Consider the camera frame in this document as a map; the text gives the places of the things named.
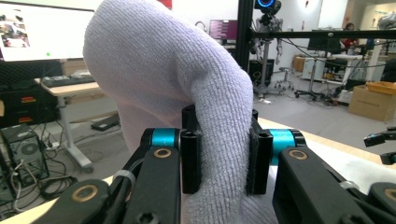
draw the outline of cable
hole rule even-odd
[[[277,25],[277,28],[278,28],[279,32],[283,32],[283,31],[282,31],[282,28],[281,28],[280,25],[279,25],[279,22],[276,20],[276,17],[275,17],[275,16],[271,16],[271,19],[274,20],[274,21],[276,22],[276,25]],[[297,48],[297,49],[298,49],[299,51],[301,51],[303,54],[305,54],[306,56],[308,56],[308,57],[310,57],[310,58],[314,58],[314,59],[317,60],[317,61],[320,61],[320,62],[323,62],[323,63],[327,63],[327,64],[331,64],[331,65],[336,65],[336,66],[344,66],[345,68],[347,68],[347,67],[353,67],[353,66],[347,66],[347,65],[343,65],[343,64],[337,64],[337,63],[329,63],[329,62],[323,61],[323,60],[321,60],[319,57],[315,57],[315,56],[312,56],[312,55],[306,53],[305,51],[303,51],[303,50],[301,49],[301,46],[295,45],[289,38],[287,38],[287,39],[289,40],[289,43],[286,42],[286,41],[284,41],[285,43],[293,45],[295,48]],[[379,66],[384,66],[384,65],[383,65],[383,64],[371,65],[371,66],[367,65],[367,66],[365,66],[365,67],[368,68],[368,67],[379,67]]]
[[[116,127],[118,127],[118,129],[111,130],[111,131],[106,132],[106,133],[95,133],[95,134],[92,134],[92,135],[83,136],[82,138],[80,138],[80,139],[78,139],[77,141],[75,141],[75,144],[78,143],[78,142],[81,142],[82,140],[85,140],[85,139],[87,139],[87,138],[91,138],[91,137],[95,137],[95,136],[101,136],[101,135],[105,135],[105,134],[108,134],[108,133],[117,132],[117,131],[120,130],[120,125],[118,125],[118,126],[116,126]]]
[[[64,168],[64,172],[63,173],[61,173],[61,172],[56,172],[56,171],[50,171],[50,172],[53,172],[53,173],[57,173],[57,174],[61,174],[61,175],[66,175],[66,165],[63,163],[63,162],[61,162],[61,161],[57,161],[57,160],[55,160],[55,159],[53,159],[53,158],[55,158],[56,156],[57,156],[57,152],[55,151],[55,153],[56,153],[56,155],[54,156],[54,157],[52,157],[52,158],[50,158],[50,157],[48,157],[48,160],[50,160],[50,161],[54,161],[54,162],[56,162],[56,163],[59,163],[59,164],[61,164],[62,165],[62,167]]]
[[[41,131],[41,136],[40,136],[40,140],[43,141],[43,136],[44,136],[44,132],[46,131],[47,128],[47,122],[44,123],[44,128]]]
[[[396,223],[396,217],[393,215],[375,207],[371,204],[359,200],[357,198],[352,198],[353,201],[363,210],[370,218],[375,221],[375,223]]]
[[[92,162],[98,162],[98,161],[100,161],[100,160],[105,156],[103,152],[101,152],[101,151],[93,151],[92,149],[90,149],[90,148],[88,148],[88,147],[80,148],[80,150],[81,150],[81,152],[82,152],[84,155],[86,155],[86,156],[90,159],[90,161],[92,161]],[[96,154],[99,154],[99,158],[95,159],[95,158],[93,157],[92,154],[95,154],[95,153],[96,153]]]
[[[20,209],[23,209],[23,208],[28,207],[29,205],[31,205],[32,203],[34,203],[40,196],[41,196],[40,194],[37,194],[37,196],[35,196],[35,198],[34,198],[32,201],[30,201],[28,204],[26,204],[26,205],[20,207]]]
[[[18,191],[17,191],[17,197],[15,198],[14,203],[12,204],[12,208],[14,209],[14,211],[16,211],[17,213],[22,213],[25,212],[25,210],[21,210],[18,208],[18,199],[21,196],[21,183],[18,182]]]
[[[260,77],[262,77],[262,73],[259,71],[256,71],[255,73],[253,73],[253,75],[251,75],[254,78],[253,83],[257,84],[260,81]]]
[[[60,148],[61,148],[61,145],[62,145],[62,141],[63,141],[63,137],[64,137],[64,126],[62,126],[62,124],[58,121],[58,120],[55,120],[55,122],[59,125],[59,126],[61,126],[61,128],[62,128],[62,131],[61,131],[61,136],[60,136],[60,140],[59,140],[59,146],[56,148],[56,150],[59,150]]]
[[[117,194],[112,206],[106,211],[106,217],[103,222],[104,224],[118,223],[118,217],[120,216],[120,213],[123,212],[121,208],[125,204],[125,199],[132,186],[133,185],[128,178],[124,177],[122,179],[120,191]]]
[[[55,183],[60,182],[59,187],[52,191],[48,192],[48,189]],[[49,179],[44,179],[41,180],[38,184],[38,188],[40,190],[40,195],[46,200],[52,200],[55,198],[58,198],[68,187],[74,185],[77,183],[78,180],[70,175],[67,176],[59,176],[59,177],[53,177]]]
[[[9,217],[6,217],[5,216],[5,214],[8,214],[8,213],[12,213],[12,215],[15,215],[15,213],[14,213],[14,211],[12,210],[12,209],[7,209],[7,210],[4,210],[4,211],[0,211],[0,220],[1,221],[4,221],[4,220],[6,220],[7,218],[9,218]]]

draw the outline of computer monitor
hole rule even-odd
[[[313,30],[321,32],[329,32],[328,30]],[[308,42],[309,50],[326,51],[333,54],[341,52],[340,39],[338,38],[310,38]]]
[[[238,21],[211,20],[209,25],[209,35],[223,43],[227,40],[236,40]]]
[[[93,10],[0,1],[0,61],[82,58]]]

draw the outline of wooden desk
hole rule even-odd
[[[36,79],[35,81],[37,83],[40,83],[40,79]],[[61,120],[64,125],[64,133],[66,135],[66,140],[67,140],[67,143],[65,144],[66,150],[85,172],[91,173],[93,171],[92,162],[74,144],[70,123],[65,113],[66,103],[64,101],[64,97],[79,93],[84,93],[84,92],[99,91],[100,90],[99,85],[96,82],[92,82],[92,83],[84,83],[78,85],[53,87],[53,88],[48,88],[45,85],[41,85],[41,86],[44,88],[44,90],[56,96],[58,99],[59,113],[61,115]]]
[[[289,128],[282,124],[275,123],[266,119],[259,119],[259,123],[264,129]],[[350,147],[341,143],[337,143],[311,133],[303,132],[303,135],[307,141],[308,146],[312,150],[319,154],[319,156],[323,160],[329,163],[332,168],[334,168],[337,172],[343,175],[346,179],[355,181],[361,187],[362,192],[366,193],[365,191],[367,189],[365,186],[369,186],[374,182],[378,182],[384,179],[388,180],[388,182],[396,183],[396,165],[382,165],[378,155],[360,150],[355,147]],[[364,178],[363,180],[356,181],[356,174],[372,175],[373,173],[375,173],[375,171],[380,172],[382,176],[373,176],[373,178],[370,180]],[[111,177],[107,178],[106,182],[111,182]],[[36,208],[33,208],[15,217],[11,217],[1,222],[1,224],[30,223],[42,214],[44,214],[48,209],[50,209],[54,202],[55,200],[49,203],[39,205]]]

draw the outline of wire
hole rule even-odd
[[[92,149],[90,149],[90,148],[88,148],[88,147],[86,147],[86,148],[81,148],[80,150],[81,150],[82,153],[83,153],[84,155],[86,155],[86,156],[90,159],[90,161],[92,161],[92,162],[98,162],[98,161],[100,161],[101,159],[104,158],[104,153],[101,152],[101,151],[93,151]],[[98,158],[94,158],[94,157],[93,157],[92,154],[95,154],[95,153],[96,153],[96,154],[99,154]]]
[[[56,163],[59,163],[59,164],[61,164],[62,165],[62,167],[64,168],[64,172],[63,173],[61,173],[61,172],[56,172],[56,171],[50,171],[50,172],[53,172],[53,173],[57,173],[57,174],[61,174],[61,175],[66,175],[66,165],[63,163],[63,162],[61,162],[61,161],[57,161],[57,160],[55,160],[55,159],[53,159],[53,158],[55,158],[58,154],[57,154],[57,152],[56,151],[54,151],[55,153],[56,153],[56,155],[54,156],[54,157],[52,157],[52,158],[50,158],[50,157],[48,157],[48,154],[47,154],[47,151],[44,153],[47,157],[48,157],[48,160],[51,160],[51,161],[54,161],[54,162],[56,162]]]
[[[14,188],[15,190],[17,190],[17,187],[15,186],[15,183],[14,183],[14,176],[17,176],[18,174],[16,173],[16,171],[18,170],[18,169],[20,169],[20,166],[22,166],[22,162],[17,166],[17,167],[15,167],[15,169],[14,169],[14,171],[12,172],[12,175],[11,175],[11,186],[12,186],[12,188]],[[30,188],[32,188],[32,187],[35,187],[36,185],[37,185],[37,179],[35,178],[35,176],[32,174],[32,172],[30,171],[30,169],[29,169],[29,167],[28,166],[26,166],[26,165],[23,165],[24,166],[24,169],[27,171],[27,173],[33,178],[33,180],[35,181],[35,184],[34,185],[32,185],[32,186],[29,186],[29,187],[26,187],[25,189],[21,189],[21,191],[26,191],[26,190],[28,190],[28,189],[30,189]]]
[[[112,224],[118,222],[118,217],[122,212],[121,208],[125,205],[125,199],[132,187],[133,187],[133,183],[131,183],[131,181],[128,178],[124,177],[122,179],[121,187],[119,193],[117,194],[116,199],[114,200],[114,203],[106,211],[106,217],[103,222],[104,224]]]
[[[283,32],[283,31],[282,31],[282,28],[281,28],[280,25],[279,25],[278,20],[276,19],[276,17],[271,15],[271,19],[274,20],[274,21],[276,22],[276,26],[277,26],[279,32]],[[305,51],[303,51],[303,50],[301,49],[301,48],[305,48],[305,47],[301,47],[301,46],[295,45],[289,38],[287,38],[287,39],[289,40],[289,43],[286,42],[286,41],[284,41],[285,43],[290,44],[290,45],[293,45],[295,48],[297,48],[297,49],[298,49],[299,51],[301,51],[303,54],[305,54],[306,56],[308,56],[308,57],[310,57],[310,58],[314,58],[314,59],[317,60],[317,61],[320,61],[320,62],[323,62],[323,63],[327,63],[327,64],[331,64],[331,65],[335,65],[335,66],[343,66],[343,67],[345,67],[345,68],[347,68],[347,67],[353,67],[353,66],[347,66],[347,65],[343,65],[343,64],[330,63],[330,62],[327,62],[327,61],[323,61],[323,60],[321,60],[319,57],[312,56],[312,55],[306,53]],[[384,64],[379,64],[379,65],[367,65],[367,66],[365,66],[365,67],[368,68],[368,67],[379,67],[379,66],[384,66]]]
[[[16,197],[14,203],[12,204],[12,208],[13,208],[14,211],[16,211],[17,213],[25,212],[25,210],[21,210],[21,209],[18,208],[18,199],[20,198],[20,196],[21,196],[21,183],[18,182],[17,197]]]
[[[46,131],[47,128],[47,122],[44,123],[44,128],[41,131],[41,136],[40,136],[40,140],[43,141],[43,136],[44,136],[44,132]]]
[[[52,200],[58,198],[67,188],[77,183],[78,180],[70,175],[59,176],[41,180],[38,184],[40,195],[46,200]],[[55,183],[59,183],[56,190],[48,192],[48,189]]]
[[[0,220],[1,221],[4,221],[4,220],[6,220],[7,218],[9,218],[9,217],[6,217],[5,216],[5,214],[8,214],[8,213],[12,213],[12,215],[15,215],[15,212],[14,212],[14,210],[12,210],[12,209],[7,209],[7,210],[4,210],[4,211],[0,211]]]
[[[59,122],[59,120],[55,120],[55,122],[61,126],[62,131],[61,131],[61,136],[60,136],[60,140],[59,140],[59,146],[56,148],[56,150],[59,150],[61,148],[62,142],[63,142],[63,137],[64,137],[64,126]]]
[[[31,205],[32,203],[34,203],[38,198],[40,198],[40,196],[41,196],[40,194],[37,194],[37,196],[35,196],[35,198],[34,198],[32,201],[30,201],[28,204],[26,204],[26,205],[20,207],[20,209],[23,209],[23,208],[28,207],[29,205]]]
[[[118,129],[111,130],[111,131],[106,132],[106,133],[95,133],[95,134],[91,134],[91,135],[88,135],[88,136],[83,136],[82,138],[80,138],[80,139],[78,139],[77,141],[75,141],[75,144],[78,143],[78,142],[81,142],[82,140],[85,140],[85,139],[87,139],[87,138],[91,138],[91,137],[95,137],[95,136],[101,136],[101,135],[105,135],[105,134],[108,134],[108,133],[117,132],[117,131],[120,130],[120,125],[118,125],[118,126],[116,126],[116,127],[118,127]]]
[[[258,84],[258,82],[260,81],[260,77],[262,76],[262,73],[259,71],[256,71],[255,73],[253,73],[253,75],[251,75],[254,78],[254,83]]]

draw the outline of black cable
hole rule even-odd
[[[274,20],[274,21],[276,22],[276,25],[277,25],[278,30],[279,30],[280,32],[283,32],[283,31],[282,31],[282,28],[281,28],[280,25],[279,25],[279,22],[278,22],[277,19],[276,19],[276,17],[271,15],[271,18],[272,18],[272,20]],[[306,52],[303,51],[299,46],[295,45],[289,38],[287,38],[287,39],[289,40],[289,43],[284,41],[285,43],[293,45],[295,48],[297,48],[297,49],[298,49],[299,51],[301,51],[303,54],[307,55],[307,56],[310,57],[310,58],[314,58],[314,59],[317,60],[317,61],[320,61],[320,62],[323,62],[323,63],[327,63],[327,64],[331,64],[331,65],[335,65],[335,66],[343,66],[343,67],[345,67],[345,68],[347,68],[347,67],[353,67],[353,66],[346,66],[346,65],[343,65],[343,64],[329,63],[329,62],[323,61],[323,60],[321,60],[321,59],[318,58],[318,57],[315,57],[315,56],[312,56],[312,55],[306,53]],[[368,67],[379,67],[379,66],[384,66],[384,65],[383,65],[383,64],[371,65],[371,66],[368,66],[368,65],[367,65],[367,66],[365,66],[365,67],[368,68]]]
[[[103,224],[118,223],[120,214],[123,212],[125,199],[129,194],[131,186],[132,186],[131,181],[128,178],[124,177],[122,179],[120,191],[117,194],[114,203],[109,209],[107,209],[106,218]]]
[[[55,155],[54,157],[49,157],[48,154],[47,154],[47,151],[45,152],[45,155],[47,155],[47,156],[49,157],[49,160],[61,164],[62,167],[64,168],[64,172],[63,172],[63,173],[61,173],[61,172],[56,172],[56,171],[50,171],[50,172],[57,173],[57,174],[61,174],[61,175],[67,175],[67,172],[66,172],[66,171],[67,171],[66,165],[65,165],[63,162],[61,162],[61,161],[57,161],[57,160],[53,159],[53,158],[55,158],[55,157],[58,155],[58,153],[56,152],[56,150],[54,150],[54,151],[55,151],[55,153],[56,153],[56,155]]]
[[[46,157],[46,160],[51,160],[51,159],[53,159],[53,158],[55,158],[55,157],[58,156],[58,150],[45,150],[44,152],[45,152],[44,155],[45,155],[45,157]],[[49,152],[53,152],[55,155],[53,155],[53,156],[51,157],[51,156],[49,155]]]
[[[20,196],[20,197],[18,198],[18,200],[21,199],[21,198],[24,198],[24,197],[26,197],[26,196],[28,196],[28,195],[30,195],[33,191],[35,191],[35,188],[37,188],[37,184],[35,184],[35,187],[32,188],[30,191],[28,191],[28,192],[25,193],[24,195]]]
[[[353,201],[370,217],[375,223],[396,223],[396,217],[370,205],[367,202],[353,197]]]
[[[91,135],[88,135],[88,136],[84,136],[84,137],[78,139],[77,141],[75,141],[75,144],[78,143],[78,142],[81,142],[82,140],[85,140],[87,138],[91,138],[91,137],[95,137],[95,136],[101,136],[101,135],[106,135],[108,133],[114,133],[114,132],[117,132],[119,130],[120,130],[120,125],[118,125],[118,129],[115,129],[115,130],[112,130],[112,131],[108,131],[106,133],[95,133],[95,134],[91,134]]]
[[[48,192],[49,187],[53,184],[60,182],[60,186],[52,192]],[[52,200],[58,198],[68,187],[77,183],[78,180],[73,176],[65,176],[65,177],[54,177],[49,180],[42,180],[38,184],[38,188],[40,190],[40,195],[46,200]]]
[[[64,126],[59,122],[59,120],[55,120],[55,122],[56,122],[59,126],[61,126],[61,128],[62,128],[61,136],[60,136],[60,139],[59,139],[59,146],[56,148],[56,150],[58,150],[58,149],[61,148],[61,145],[62,145],[62,141],[63,141],[62,138],[64,137]]]
[[[24,205],[24,206],[22,206],[22,207],[19,207],[19,209],[23,209],[23,208],[28,207],[29,205],[31,205],[32,203],[34,203],[39,197],[40,197],[40,194],[37,194],[37,196],[35,196],[35,198],[34,198],[32,201],[30,201],[28,204],[26,204],[26,205]]]
[[[47,122],[44,123],[44,128],[41,131],[41,136],[40,136],[40,140],[41,141],[44,141],[44,139],[43,139],[44,137],[43,136],[44,136],[44,132],[46,131],[46,129],[47,129]]]
[[[0,211],[0,214],[2,214],[2,215],[0,216],[0,218],[1,218],[0,221],[4,221],[4,220],[6,220],[7,218],[9,218],[8,216],[5,216],[5,214],[8,214],[8,213],[11,213],[11,214],[12,214],[11,217],[17,215],[17,213],[16,213],[14,210],[8,208],[7,210]]]

